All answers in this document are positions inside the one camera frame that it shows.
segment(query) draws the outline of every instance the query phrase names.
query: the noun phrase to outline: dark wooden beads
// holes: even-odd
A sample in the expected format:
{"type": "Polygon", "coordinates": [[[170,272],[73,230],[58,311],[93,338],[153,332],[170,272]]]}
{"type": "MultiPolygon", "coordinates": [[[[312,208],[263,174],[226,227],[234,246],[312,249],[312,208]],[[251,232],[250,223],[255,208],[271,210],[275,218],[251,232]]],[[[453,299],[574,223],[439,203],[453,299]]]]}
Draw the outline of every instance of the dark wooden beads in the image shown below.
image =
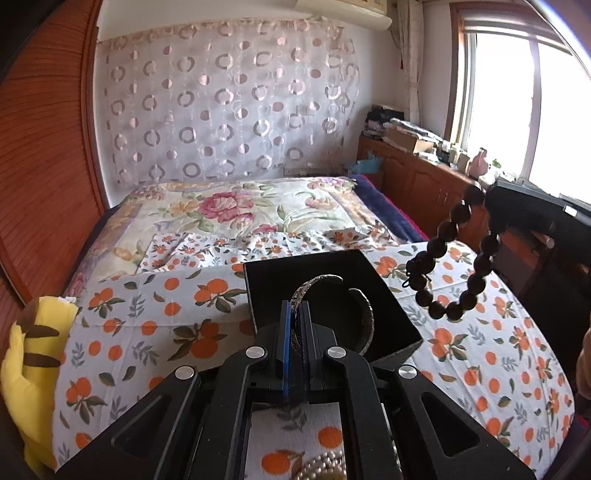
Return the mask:
{"type": "Polygon", "coordinates": [[[447,307],[445,307],[445,313],[447,314],[447,318],[453,321],[462,318],[464,310],[458,302],[451,301],[447,304],[447,307]]]}
{"type": "Polygon", "coordinates": [[[492,272],[492,258],[486,253],[479,253],[474,259],[474,272],[480,277],[486,277],[492,272]]]}
{"type": "Polygon", "coordinates": [[[450,219],[459,226],[465,225],[470,221],[472,210],[470,205],[465,202],[456,203],[449,212],[450,219]]]}
{"type": "Polygon", "coordinates": [[[419,290],[414,296],[414,299],[421,307],[428,307],[433,301],[433,294],[425,288],[423,290],[419,290]]]}
{"type": "Polygon", "coordinates": [[[437,236],[446,242],[453,242],[458,234],[457,224],[449,220],[442,221],[437,227],[437,236]]]}
{"type": "Polygon", "coordinates": [[[415,256],[417,271],[423,274],[431,273],[435,269],[435,259],[427,252],[419,252],[415,256]]]}
{"type": "Polygon", "coordinates": [[[482,293],[486,288],[486,280],[480,275],[472,274],[468,277],[468,291],[474,295],[482,293]]]}
{"type": "Polygon", "coordinates": [[[417,272],[417,259],[415,258],[411,258],[407,264],[406,264],[406,271],[407,271],[407,277],[412,277],[413,275],[416,275],[417,272]]]}
{"type": "Polygon", "coordinates": [[[417,291],[414,298],[421,307],[428,307],[429,316],[433,319],[438,320],[446,314],[451,322],[458,321],[465,311],[476,307],[478,294],[486,288],[484,277],[492,271],[492,257],[501,247],[499,234],[506,228],[502,220],[489,221],[491,233],[480,242],[480,254],[476,256],[473,263],[475,273],[468,278],[468,289],[461,293],[458,301],[451,301],[444,307],[439,301],[433,300],[432,292],[426,288],[428,282],[426,274],[435,269],[435,259],[446,254],[447,243],[457,239],[458,227],[470,221],[472,207],[482,205],[484,200],[485,195],[480,186],[468,186],[464,190],[463,200],[452,207],[450,219],[444,220],[437,227],[437,236],[429,240],[427,251],[417,253],[406,264],[408,285],[417,291]]]}
{"type": "Polygon", "coordinates": [[[445,314],[445,307],[441,305],[437,300],[432,301],[429,305],[429,316],[432,319],[439,320],[445,314]]]}
{"type": "Polygon", "coordinates": [[[460,295],[460,306],[463,310],[472,310],[478,303],[478,297],[469,290],[463,291],[460,295]]]}
{"type": "Polygon", "coordinates": [[[468,185],[464,189],[463,198],[464,202],[475,207],[484,203],[484,192],[480,185],[468,185]]]}
{"type": "Polygon", "coordinates": [[[433,258],[441,258],[447,252],[445,240],[434,236],[427,244],[427,253],[433,258]]]}
{"type": "Polygon", "coordinates": [[[408,279],[408,286],[415,291],[422,290],[427,286],[427,277],[425,275],[413,275],[408,279]]]}
{"type": "Polygon", "coordinates": [[[501,239],[498,235],[489,233],[480,240],[480,252],[493,256],[501,247],[501,239]]]}

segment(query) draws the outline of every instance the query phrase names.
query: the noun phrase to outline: bracelet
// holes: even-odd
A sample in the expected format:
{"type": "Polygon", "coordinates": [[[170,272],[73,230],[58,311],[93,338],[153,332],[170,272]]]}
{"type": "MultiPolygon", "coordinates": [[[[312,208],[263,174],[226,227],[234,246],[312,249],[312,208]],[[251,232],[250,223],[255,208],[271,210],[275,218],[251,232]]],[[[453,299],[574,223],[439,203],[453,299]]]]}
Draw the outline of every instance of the bracelet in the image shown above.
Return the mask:
{"type": "Polygon", "coordinates": [[[324,452],[305,464],[294,480],[347,480],[343,452],[324,452]]]}
{"type": "Polygon", "coordinates": [[[415,290],[415,300],[421,307],[428,307],[429,315],[433,319],[440,319],[444,314],[452,322],[458,321],[467,310],[472,310],[478,302],[478,294],[486,287],[486,277],[492,271],[492,260],[501,247],[499,236],[506,228],[506,224],[489,219],[489,233],[480,241],[480,253],[474,260],[474,273],[467,281],[468,289],[460,295],[459,301],[451,301],[443,306],[433,300],[433,294],[427,287],[427,274],[435,269],[435,259],[441,258],[447,252],[447,243],[454,241],[458,228],[466,225],[472,216],[472,207],[484,203],[484,192],[474,184],[464,190],[463,200],[456,203],[450,210],[449,220],[442,221],[437,227],[437,235],[427,243],[427,251],[421,251],[406,264],[408,280],[404,286],[415,290]]]}
{"type": "MultiPolygon", "coordinates": [[[[301,304],[302,300],[304,299],[304,296],[306,296],[306,293],[308,292],[308,290],[310,290],[312,285],[314,285],[315,283],[318,283],[319,281],[329,281],[332,283],[342,284],[343,278],[339,277],[338,275],[331,275],[331,274],[318,275],[317,277],[314,277],[314,278],[308,280],[306,283],[299,286],[299,288],[291,296],[291,300],[290,300],[291,312],[295,316],[296,321],[297,321],[297,310],[300,307],[300,304],[301,304]]],[[[359,338],[359,340],[353,350],[360,355],[364,355],[367,352],[372,339],[374,338],[374,328],[375,328],[374,310],[372,309],[368,298],[365,296],[365,294],[360,289],[350,288],[348,290],[348,292],[355,299],[355,301],[357,302],[357,304],[361,308],[361,312],[362,312],[361,337],[359,338]]],[[[299,342],[297,341],[296,336],[291,337],[291,342],[293,345],[298,347],[298,348],[296,348],[296,350],[299,351],[300,345],[299,345],[299,342]]]]}

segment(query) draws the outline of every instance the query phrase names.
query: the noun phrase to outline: metal bangle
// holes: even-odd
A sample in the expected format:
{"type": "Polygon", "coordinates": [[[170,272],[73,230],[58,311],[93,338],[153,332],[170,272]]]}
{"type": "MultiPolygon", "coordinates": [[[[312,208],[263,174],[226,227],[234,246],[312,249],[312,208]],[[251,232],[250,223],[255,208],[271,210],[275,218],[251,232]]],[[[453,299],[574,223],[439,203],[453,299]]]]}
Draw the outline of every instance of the metal bangle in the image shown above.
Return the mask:
{"type": "MultiPolygon", "coordinates": [[[[299,288],[291,296],[290,302],[291,302],[291,311],[292,311],[293,315],[297,314],[297,309],[299,308],[302,300],[304,299],[304,296],[306,296],[306,293],[308,292],[308,290],[310,290],[310,288],[314,284],[318,283],[319,281],[329,281],[331,283],[343,284],[342,277],[339,277],[338,275],[331,275],[331,274],[318,275],[317,277],[314,277],[311,280],[308,280],[306,283],[299,286],[299,288]]],[[[349,294],[355,299],[355,301],[357,302],[357,304],[361,308],[361,312],[362,312],[362,318],[361,318],[362,334],[357,342],[357,345],[355,345],[354,351],[360,355],[364,355],[367,352],[372,339],[374,338],[374,330],[375,330],[374,310],[371,307],[371,304],[370,304],[368,298],[365,296],[365,294],[360,289],[350,288],[349,294]]],[[[295,342],[295,344],[299,347],[299,344],[297,342],[297,338],[295,338],[295,336],[293,336],[291,340],[292,340],[292,342],[295,342]]]]}

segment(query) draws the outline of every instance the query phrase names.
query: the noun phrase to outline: window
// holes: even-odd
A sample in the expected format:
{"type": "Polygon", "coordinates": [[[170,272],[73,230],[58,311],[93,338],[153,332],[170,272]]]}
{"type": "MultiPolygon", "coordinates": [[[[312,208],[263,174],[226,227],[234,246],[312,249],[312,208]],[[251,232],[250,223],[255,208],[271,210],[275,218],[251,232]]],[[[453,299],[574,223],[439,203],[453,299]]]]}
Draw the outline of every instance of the window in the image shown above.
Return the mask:
{"type": "Polygon", "coordinates": [[[489,161],[516,177],[591,203],[586,71],[527,10],[463,11],[461,5],[455,4],[455,18],[462,58],[446,135],[470,157],[486,148],[489,161]]]}

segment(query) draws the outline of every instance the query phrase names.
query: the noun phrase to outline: air conditioner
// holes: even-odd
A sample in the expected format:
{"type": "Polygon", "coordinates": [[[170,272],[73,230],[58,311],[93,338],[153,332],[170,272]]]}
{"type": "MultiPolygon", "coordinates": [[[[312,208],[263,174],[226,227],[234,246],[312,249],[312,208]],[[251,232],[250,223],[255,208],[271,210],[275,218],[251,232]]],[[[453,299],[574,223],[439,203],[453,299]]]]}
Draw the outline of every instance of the air conditioner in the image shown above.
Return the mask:
{"type": "Polygon", "coordinates": [[[298,0],[300,12],[337,18],[372,30],[387,30],[392,19],[387,16],[387,0],[298,0]]]}

